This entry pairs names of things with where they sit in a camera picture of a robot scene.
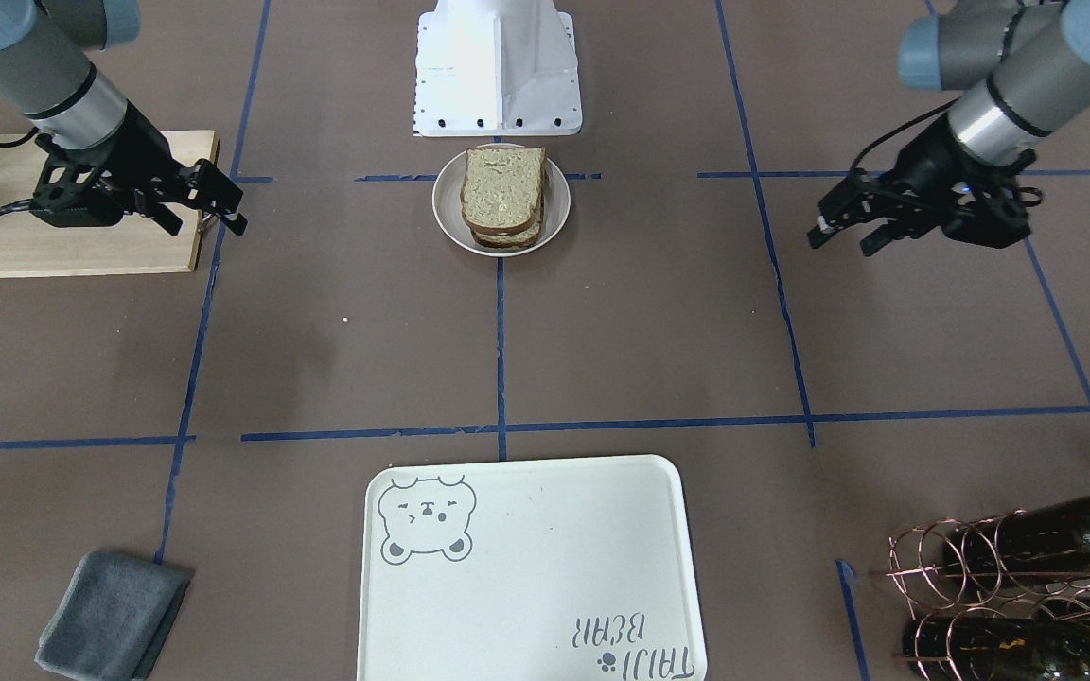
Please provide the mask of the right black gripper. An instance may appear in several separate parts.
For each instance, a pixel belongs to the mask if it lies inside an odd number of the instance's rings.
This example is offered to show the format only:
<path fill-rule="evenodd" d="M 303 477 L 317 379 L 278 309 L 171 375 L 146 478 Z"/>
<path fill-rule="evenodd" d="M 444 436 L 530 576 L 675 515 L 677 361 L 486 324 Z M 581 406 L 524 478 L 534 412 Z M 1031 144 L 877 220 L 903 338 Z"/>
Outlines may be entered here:
<path fill-rule="evenodd" d="M 55 132 L 39 134 L 38 146 L 49 156 L 80 165 L 102 167 L 102 182 L 112 189 L 125 211 L 160 224 L 177 236 L 183 221 L 168 208 L 172 203 L 211 215 L 237 215 L 243 191 L 211 161 L 179 165 L 170 146 L 133 104 L 126 104 L 120 124 L 105 139 L 77 149 L 58 141 Z"/>

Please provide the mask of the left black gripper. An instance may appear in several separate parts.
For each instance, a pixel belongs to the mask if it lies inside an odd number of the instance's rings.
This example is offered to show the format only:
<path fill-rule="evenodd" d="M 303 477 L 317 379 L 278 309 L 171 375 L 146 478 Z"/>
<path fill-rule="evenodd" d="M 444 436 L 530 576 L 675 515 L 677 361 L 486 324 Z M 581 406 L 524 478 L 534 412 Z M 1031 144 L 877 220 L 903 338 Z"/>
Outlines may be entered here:
<path fill-rule="evenodd" d="M 806 233 L 812 250 L 821 250 L 856 224 L 881 219 L 860 241 L 860 251 L 873 257 L 911 233 L 971 233 L 981 227 L 981 161 L 950 127 L 950 115 L 936 117 L 903 147 L 895 167 L 882 177 L 849 169 L 847 177 L 818 202 L 818 224 Z"/>

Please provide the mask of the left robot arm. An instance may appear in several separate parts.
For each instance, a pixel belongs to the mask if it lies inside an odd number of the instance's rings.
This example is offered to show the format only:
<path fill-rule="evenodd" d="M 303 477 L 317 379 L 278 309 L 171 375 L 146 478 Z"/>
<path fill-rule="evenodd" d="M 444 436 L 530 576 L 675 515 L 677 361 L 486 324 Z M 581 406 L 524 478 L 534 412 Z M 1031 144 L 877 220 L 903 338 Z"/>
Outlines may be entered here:
<path fill-rule="evenodd" d="M 918 115 L 923 129 L 879 177 L 853 160 L 818 203 L 809 245 L 856 224 L 872 224 L 867 257 L 931 230 L 988 250 L 1029 236 L 1042 195 L 1018 177 L 1090 107 L 1090 1 L 959 1 L 905 31 L 897 68 L 912 89 L 956 99 Z"/>

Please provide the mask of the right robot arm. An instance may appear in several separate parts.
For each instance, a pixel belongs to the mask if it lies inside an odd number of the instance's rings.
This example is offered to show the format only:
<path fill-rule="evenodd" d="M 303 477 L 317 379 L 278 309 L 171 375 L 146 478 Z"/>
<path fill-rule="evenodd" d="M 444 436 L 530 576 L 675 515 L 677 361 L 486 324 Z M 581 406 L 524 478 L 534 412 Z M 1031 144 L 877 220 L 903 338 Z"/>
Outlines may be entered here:
<path fill-rule="evenodd" d="M 0 1 L 0 96 L 31 121 L 26 139 L 47 155 L 31 198 L 0 207 L 0 217 L 99 228 L 138 215 L 177 236 L 177 203 L 245 232 L 242 190 L 211 160 L 179 163 L 87 56 L 132 42 L 138 31 L 134 1 Z"/>

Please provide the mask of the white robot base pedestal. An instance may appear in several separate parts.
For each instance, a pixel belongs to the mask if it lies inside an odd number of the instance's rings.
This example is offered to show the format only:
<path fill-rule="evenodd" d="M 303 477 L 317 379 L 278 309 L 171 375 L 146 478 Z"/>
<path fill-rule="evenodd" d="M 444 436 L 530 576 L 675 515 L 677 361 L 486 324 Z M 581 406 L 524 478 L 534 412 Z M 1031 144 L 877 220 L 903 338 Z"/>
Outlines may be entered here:
<path fill-rule="evenodd" d="M 553 1 L 438 1 L 417 17 L 414 65 L 420 137 L 583 129 L 574 21 Z"/>

